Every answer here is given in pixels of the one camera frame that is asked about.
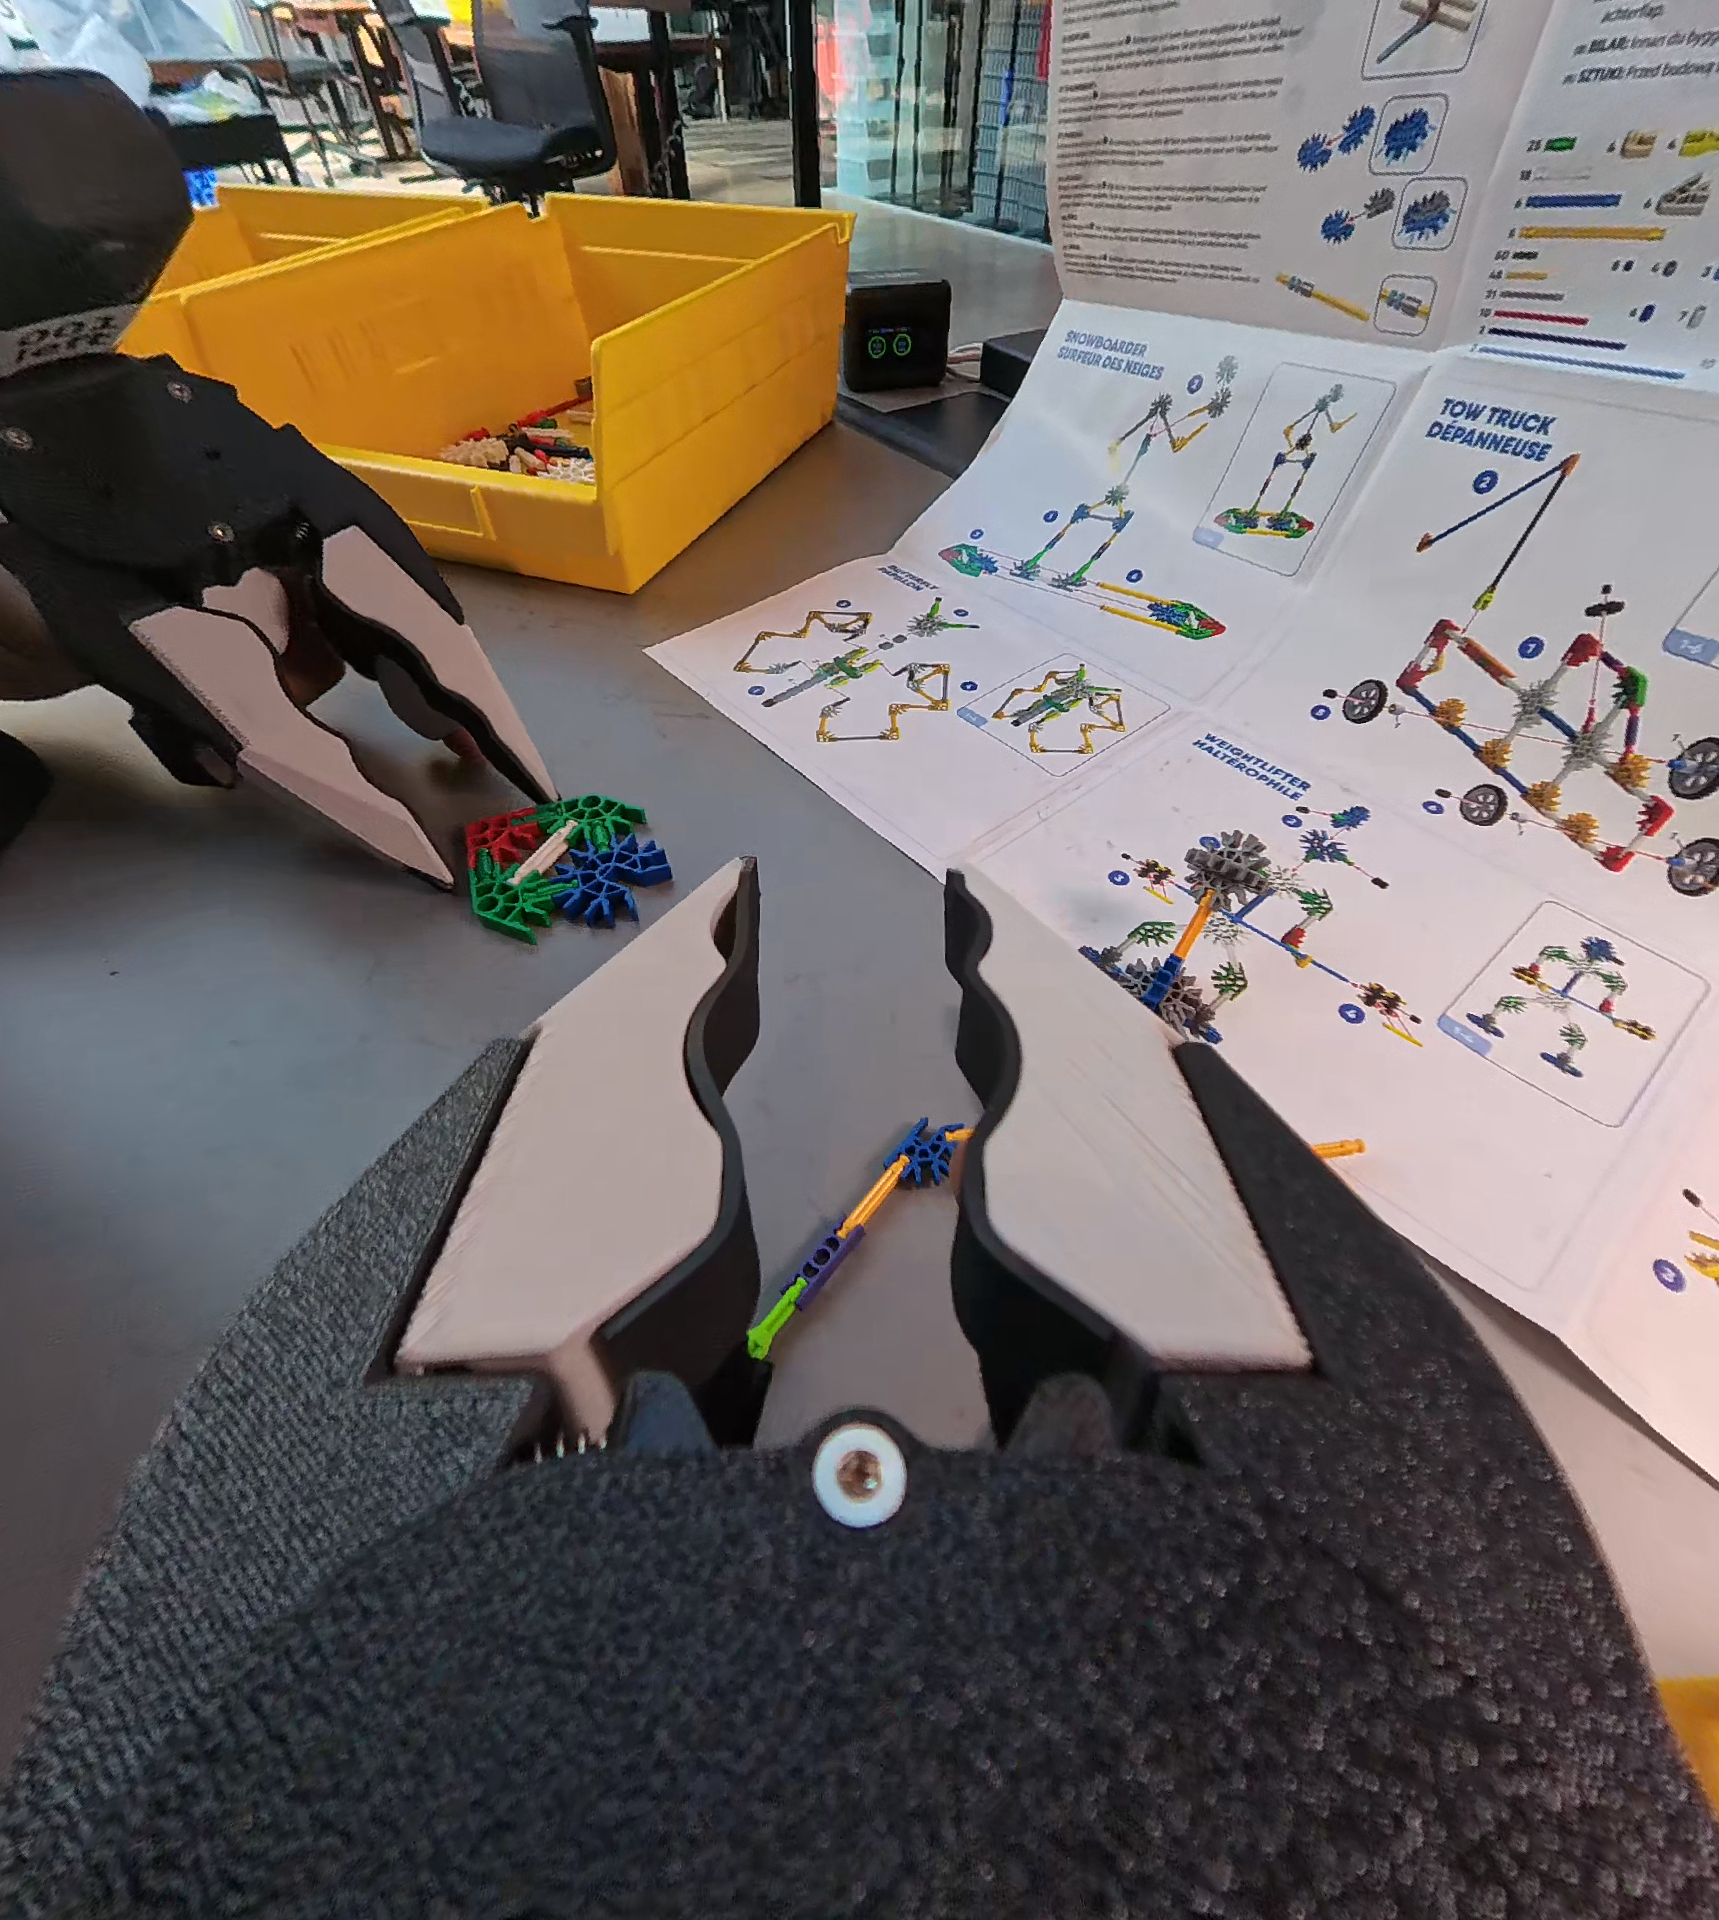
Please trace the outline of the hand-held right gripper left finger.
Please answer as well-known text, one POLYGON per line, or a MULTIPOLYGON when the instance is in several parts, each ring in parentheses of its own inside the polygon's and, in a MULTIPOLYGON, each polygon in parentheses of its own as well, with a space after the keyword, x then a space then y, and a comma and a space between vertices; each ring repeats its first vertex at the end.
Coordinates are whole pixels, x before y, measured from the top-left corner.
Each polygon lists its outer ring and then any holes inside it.
POLYGON ((527 1032, 396 1348, 403 1374, 713 1374, 759 1293, 725 1090, 759 889, 725 864, 527 1032))

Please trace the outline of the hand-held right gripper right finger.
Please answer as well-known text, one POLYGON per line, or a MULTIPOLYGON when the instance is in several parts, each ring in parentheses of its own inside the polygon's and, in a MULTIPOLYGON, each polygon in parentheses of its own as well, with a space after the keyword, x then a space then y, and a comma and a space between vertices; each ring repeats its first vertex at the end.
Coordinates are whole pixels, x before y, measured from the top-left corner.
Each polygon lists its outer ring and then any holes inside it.
POLYGON ((1179 1037, 985 873, 949 871, 943 907, 983 1099, 956 1309, 985 1370, 1310 1370, 1179 1037))

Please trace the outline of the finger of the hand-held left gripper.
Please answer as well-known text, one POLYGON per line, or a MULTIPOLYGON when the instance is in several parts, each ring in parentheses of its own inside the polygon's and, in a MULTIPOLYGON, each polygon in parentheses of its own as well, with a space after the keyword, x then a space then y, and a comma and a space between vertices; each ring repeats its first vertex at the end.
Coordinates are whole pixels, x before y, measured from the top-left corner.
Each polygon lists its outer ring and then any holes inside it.
POLYGON ((390 713, 424 737, 467 735, 531 801, 555 801, 531 732, 435 571, 403 568, 364 527, 325 537, 316 562, 321 635, 390 713))
POLYGON ((192 705, 238 748, 238 769, 378 857, 455 889, 446 857, 416 816, 358 769, 344 735, 294 700, 282 678, 291 652, 291 601, 272 571, 248 571, 234 587, 206 590, 202 605, 162 605, 128 625, 192 705))

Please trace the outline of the blue snowflake toy connector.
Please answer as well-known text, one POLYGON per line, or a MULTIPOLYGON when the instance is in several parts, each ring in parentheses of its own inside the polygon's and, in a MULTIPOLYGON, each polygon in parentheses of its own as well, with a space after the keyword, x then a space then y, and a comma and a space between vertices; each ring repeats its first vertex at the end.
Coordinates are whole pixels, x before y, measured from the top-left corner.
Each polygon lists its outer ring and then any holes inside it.
POLYGON ((619 918, 636 921, 636 893, 671 885, 672 868, 658 844, 628 836, 608 850, 565 855, 551 882, 566 921, 611 929, 619 918))

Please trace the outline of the white instruction sheet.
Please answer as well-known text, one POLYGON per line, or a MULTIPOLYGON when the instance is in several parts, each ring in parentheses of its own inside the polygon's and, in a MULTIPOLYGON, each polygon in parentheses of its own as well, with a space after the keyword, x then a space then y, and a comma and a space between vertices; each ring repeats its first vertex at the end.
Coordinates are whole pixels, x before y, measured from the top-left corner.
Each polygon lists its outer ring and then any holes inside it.
POLYGON ((656 657, 1719 1482, 1719 4, 1056 4, 1063 305, 656 657))

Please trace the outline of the grey desk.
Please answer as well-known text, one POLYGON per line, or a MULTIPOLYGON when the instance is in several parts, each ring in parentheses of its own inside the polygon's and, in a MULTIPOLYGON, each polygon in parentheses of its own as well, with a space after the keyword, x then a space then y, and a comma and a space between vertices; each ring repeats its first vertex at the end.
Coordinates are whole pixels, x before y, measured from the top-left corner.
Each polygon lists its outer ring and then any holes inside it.
MULTIPOLYGON (((915 1116, 969 1119, 943 890, 649 649, 896 544, 943 474, 826 428, 626 599, 453 568, 569 792, 679 882, 762 878, 728 1091, 776 1281, 915 1116)), ((54 792, 0 859, 0 1776, 134 1464, 265 1272, 498 1039, 633 929, 527 950, 254 791, 171 783, 99 693, 0 713, 54 792)))

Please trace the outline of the person's left hand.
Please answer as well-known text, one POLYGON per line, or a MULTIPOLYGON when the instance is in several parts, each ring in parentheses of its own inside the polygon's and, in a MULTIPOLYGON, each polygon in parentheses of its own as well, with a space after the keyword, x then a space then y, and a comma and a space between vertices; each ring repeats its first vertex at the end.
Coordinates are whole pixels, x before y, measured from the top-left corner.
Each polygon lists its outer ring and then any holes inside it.
POLYGON ((309 710, 344 681, 347 661, 319 629, 319 617, 304 599, 289 599, 284 632, 289 639, 279 654, 282 688, 298 710, 309 710))

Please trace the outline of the pile of toy pieces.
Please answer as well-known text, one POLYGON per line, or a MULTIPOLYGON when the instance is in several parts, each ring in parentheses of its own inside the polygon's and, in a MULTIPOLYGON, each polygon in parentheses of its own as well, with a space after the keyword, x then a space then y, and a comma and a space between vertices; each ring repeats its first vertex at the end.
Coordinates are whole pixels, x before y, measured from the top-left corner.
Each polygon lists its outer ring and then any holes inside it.
POLYGON ((598 409, 580 396, 562 410, 533 410, 502 428, 478 428, 439 453, 446 467, 487 470, 520 477, 552 477, 569 487, 593 487, 598 465, 593 456, 593 428, 598 409))

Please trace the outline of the black office chair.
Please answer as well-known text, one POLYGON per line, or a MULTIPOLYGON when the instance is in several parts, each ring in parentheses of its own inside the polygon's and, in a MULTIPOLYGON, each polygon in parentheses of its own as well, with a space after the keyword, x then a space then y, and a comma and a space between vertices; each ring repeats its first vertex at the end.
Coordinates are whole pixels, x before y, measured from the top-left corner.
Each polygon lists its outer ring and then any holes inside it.
POLYGON ((379 4, 413 105, 416 148, 489 202, 543 204, 618 162, 586 4, 476 4, 480 100, 467 105, 445 4, 379 4))

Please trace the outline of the black device with display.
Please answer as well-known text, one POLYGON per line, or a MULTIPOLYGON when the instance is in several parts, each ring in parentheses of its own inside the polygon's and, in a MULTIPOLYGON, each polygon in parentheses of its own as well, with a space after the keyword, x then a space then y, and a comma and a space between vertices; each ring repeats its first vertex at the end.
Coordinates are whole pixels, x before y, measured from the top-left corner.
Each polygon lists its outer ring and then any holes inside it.
POLYGON ((912 271, 849 278, 842 389, 863 396, 943 385, 949 326, 949 279, 912 271))

